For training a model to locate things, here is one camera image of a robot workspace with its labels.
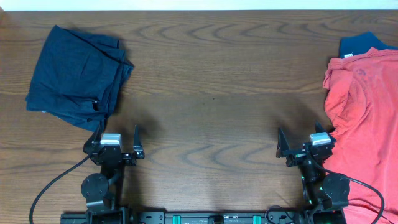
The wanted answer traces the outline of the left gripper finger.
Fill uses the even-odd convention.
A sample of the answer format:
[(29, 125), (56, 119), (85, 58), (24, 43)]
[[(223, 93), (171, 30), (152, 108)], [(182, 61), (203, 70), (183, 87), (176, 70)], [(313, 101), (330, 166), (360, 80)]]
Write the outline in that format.
[(139, 127), (135, 125), (134, 127), (134, 141), (133, 141), (133, 149), (135, 153), (143, 153), (143, 147), (139, 135)]
[(99, 144), (104, 131), (104, 121), (101, 121), (94, 133), (91, 135), (91, 144)]

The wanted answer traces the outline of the coral red t-shirt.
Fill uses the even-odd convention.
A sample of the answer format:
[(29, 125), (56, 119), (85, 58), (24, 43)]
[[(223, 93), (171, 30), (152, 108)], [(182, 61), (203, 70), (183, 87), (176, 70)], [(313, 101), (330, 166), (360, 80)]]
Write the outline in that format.
[(336, 139), (325, 168), (380, 191), (385, 208), (379, 222), (397, 223), (397, 51), (371, 48), (333, 58), (323, 87)]

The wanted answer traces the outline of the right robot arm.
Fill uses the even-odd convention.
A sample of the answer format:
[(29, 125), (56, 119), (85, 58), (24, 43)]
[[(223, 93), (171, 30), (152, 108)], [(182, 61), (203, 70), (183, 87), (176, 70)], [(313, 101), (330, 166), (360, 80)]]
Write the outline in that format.
[(276, 157), (286, 158), (286, 166), (301, 172), (303, 197), (307, 205), (296, 212), (283, 211), (280, 223), (345, 223), (343, 208), (348, 206), (349, 180), (323, 167), (332, 156), (336, 139), (315, 123), (315, 133), (300, 149), (291, 149), (282, 129), (278, 129)]

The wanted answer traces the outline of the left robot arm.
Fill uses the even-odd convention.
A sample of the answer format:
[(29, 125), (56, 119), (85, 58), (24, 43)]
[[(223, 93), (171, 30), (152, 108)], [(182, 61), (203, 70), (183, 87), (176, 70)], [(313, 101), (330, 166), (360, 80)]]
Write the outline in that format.
[(64, 213), (61, 224), (130, 224), (134, 214), (129, 207), (120, 205), (124, 182), (124, 168), (134, 166), (138, 159), (145, 158), (139, 137), (139, 128), (134, 127), (133, 151), (122, 152), (120, 134), (105, 134), (98, 126), (83, 146), (89, 159), (101, 167), (99, 173), (89, 175), (81, 184), (81, 194), (86, 200), (85, 213)]

